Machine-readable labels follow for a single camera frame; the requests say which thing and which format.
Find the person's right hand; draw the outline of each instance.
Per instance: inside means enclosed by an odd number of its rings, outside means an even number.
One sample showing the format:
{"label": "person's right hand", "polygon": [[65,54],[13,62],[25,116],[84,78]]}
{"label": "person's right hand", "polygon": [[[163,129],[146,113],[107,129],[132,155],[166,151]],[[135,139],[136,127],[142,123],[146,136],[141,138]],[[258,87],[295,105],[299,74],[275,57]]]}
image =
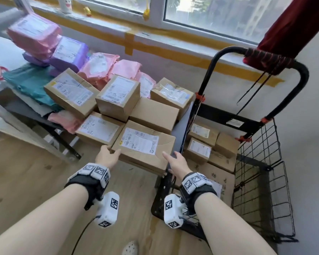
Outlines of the person's right hand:
{"label": "person's right hand", "polygon": [[170,156],[165,151],[162,152],[163,157],[169,162],[171,169],[169,172],[172,173],[178,180],[182,182],[184,176],[191,173],[187,165],[187,161],[181,155],[181,153],[174,151],[176,158]]}

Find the red curtain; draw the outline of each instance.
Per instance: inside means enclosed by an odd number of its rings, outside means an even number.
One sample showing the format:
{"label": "red curtain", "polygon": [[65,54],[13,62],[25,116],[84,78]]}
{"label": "red curtain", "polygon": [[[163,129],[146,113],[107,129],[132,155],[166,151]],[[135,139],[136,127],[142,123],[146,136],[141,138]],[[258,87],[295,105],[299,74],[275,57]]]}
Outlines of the red curtain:
{"label": "red curtain", "polygon": [[[319,0],[293,0],[267,31],[258,49],[295,58],[318,31]],[[254,57],[245,57],[243,62],[261,71],[268,67]]]}

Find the cart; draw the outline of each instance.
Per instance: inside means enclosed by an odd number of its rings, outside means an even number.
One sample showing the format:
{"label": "cart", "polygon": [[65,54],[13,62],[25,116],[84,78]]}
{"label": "cart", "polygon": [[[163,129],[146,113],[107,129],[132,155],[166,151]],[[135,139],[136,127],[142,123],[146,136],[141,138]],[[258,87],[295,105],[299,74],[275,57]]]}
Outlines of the cart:
{"label": "cart", "polygon": [[[295,69],[300,74],[300,81],[287,97],[259,122],[211,107],[203,103],[203,92],[217,61],[227,53],[256,57],[264,63],[271,62],[285,68]],[[274,73],[273,71],[266,72],[269,73],[269,76]],[[296,60],[252,48],[224,48],[213,57],[200,90],[196,93],[195,101],[172,132],[172,135],[176,136],[174,150],[180,153],[183,151],[186,135],[196,115],[246,133],[238,139],[242,144],[235,166],[232,208],[266,240],[275,243],[297,242],[298,240],[294,238],[293,210],[274,117],[304,88],[308,78],[308,69]],[[155,187],[158,189],[151,213],[161,220],[164,218],[164,198],[174,191],[175,180],[175,177],[168,171],[165,176],[157,179]],[[196,215],[190,216],[187,211],[184,217],[186,220],[180,229],[206,241]]]}

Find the cardboard box without label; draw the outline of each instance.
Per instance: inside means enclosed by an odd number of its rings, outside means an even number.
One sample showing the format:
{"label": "cardboard box without label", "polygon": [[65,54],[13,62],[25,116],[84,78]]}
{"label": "cardboard box without label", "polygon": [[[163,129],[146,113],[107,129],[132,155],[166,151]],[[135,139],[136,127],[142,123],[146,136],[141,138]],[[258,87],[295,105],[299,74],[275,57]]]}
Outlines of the cardboard box without label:
{"label": "cardboard box without label", "polygon": [[232,158],[237,155],[237,150],[240,146],[240,141],[234,139],[232,136],[221,132],[217,137],[213,150],[225,155],[227,158]]}
{"label": "cardboard box without label", "polygon": [[157,175],[163,175],[168,162],[162,155],[171,154],[175,137],[157,132],[128,120],[112,150],[121,149],[119,160],[130,163]]}
{"label": "cardboard box without label", "polygon": [[213,147],[216,143],[219,133],[219,130],[213,129],[199,122],[194,122],[187,136],[188,139],[193,137]]}
{"label": "cardboard box without label", "polygon": [[221,153],[212,150],[209,156],[208,163],[233,174],[235,170],[236,156],[233,156],[232,158],[227,158]]}
{"label": "cardboard box without label", "polygon": [[130,120],[170,135],[178,113],[179,110],[175,107],[141,97],[130,115]]}
{"label": "cardboard box without label", "polygon": [[92,112],[76,131],[76,134],[86,143],[97,146],[112,146],[124,125],[125,123],[116,119]]}
{"label": "cardboard box without label", "polygon": [[[194,171],[205,175],[209,180],[215,181],[222,185],[220,199],[228,206],[232,205],[232,196],[234,192],[235,175],[222,170],[209,163],[199,165],[194,161],[187,159],[188,167]],[[182,183],[176,179],[176,186],[180,186]]]}
{"label": "cardboard box without label", "polygon": [[114,75],[96,97],[99,111],[126,122],[140,99],[140,83]]}
{"label": "cardboard box without label", "polygon": [[94,86],[67,69],[44,86],[44,90],[58,105],[79,119],[85,119],[97,106],[99,93]]}
{"label": "cardboard box without label", "polygon": [[177,86],[174,82],[163,78],[150,91],[150,98],[157,102],[178,108],[177,120],[181,120],[191,103],[194,93]]}
{"label": "cardboard box without label", "polygon": [[209,160],[211,146],[206,145],[202,141],[191,138],[187,149],[182,154],[186,159],[191,159],[196,163],[206,163]]}

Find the white shipping label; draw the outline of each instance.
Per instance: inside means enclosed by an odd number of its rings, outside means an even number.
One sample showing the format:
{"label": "white shipping label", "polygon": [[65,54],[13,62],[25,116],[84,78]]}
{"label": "white shipping label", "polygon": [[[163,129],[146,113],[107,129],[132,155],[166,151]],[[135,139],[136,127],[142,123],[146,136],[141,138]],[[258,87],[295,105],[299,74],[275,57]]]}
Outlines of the white shipping label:
{"label": "white shipping label", "polygon": [[135,81],[117,76],[110,87],[102,94],[101,99],[120,104],[135,85]]}
{"label": "white shipping label", "polygon": [[53,57],[73,63],[82,44],[74,39],[62,37]]}
{"label": "white shipping label", "polygon": [[93,92],[84,88],[78,81],[67,73],[55,80],[52,83],[52,86],[63,94],[69,101],[72,101],[78,106],[81,106],[93,95]]}
{"label": "white shipping label", "polygon": [[158,136],[126,128],[119,145],[142,153],[154,155],[158,144]]}
{"label": "white shipping label", "polygon": [[212,182],[213,185],[213,189],[217,194],[217,197],[221,197],[221,190],[222,190],[222,185],[217,183],[216,181],[210,180]]}
{"label": "white shipping label", "polygon": [[205,157],[210,156],[210,151],[211,151],[210,147],[203,145],[200,142],[192,140],[189,149]]}
{"label": "white shipping label", "polygon": [[103,54],[93,54],[90,57],[89,66],[91,75],[107,71],[106,57]]}
{"label": "white shipping label", "polygon": [[229,124],[231,126],[240,128],[242,126],[242,124],[244,124],[244,122],[236,120],[236,119],[232,119],[232,120],[226,122],[226,124]]}
{"label": "white shipping label", "polygon": [[108,122],[100,117],[89,115],[78,131],[90,134],[97,139],[110,142],[118,128],[119,126],[117,124]]}
{"label": "white shipping label", "polygon": [[200,135],[204,138],[208,138],[210,129],[204,128],[197,124],[193,124],[191,127],[191,132],[196,133],[197,135]]}
{"label": "white shipping label", "polygon": [[30,15],[12,26],[13,30],[22,32],[29,37],[37,37],[47,30],[51,25],[42,19]]}
{"label": "white shipping label", "polygon": [[182,90],[177,90],[170,84],[167,84],[165,87],[163,87],[160,92],[167,98],[172,99],[180,104],[184,104],[184,102],[189,99],[188,93]]}
{"label": "white shipping label", "polygon": [[147,98],[150,95],[154,83],[149,81],[144,75],[139,79],[140,82],[140,96]]}

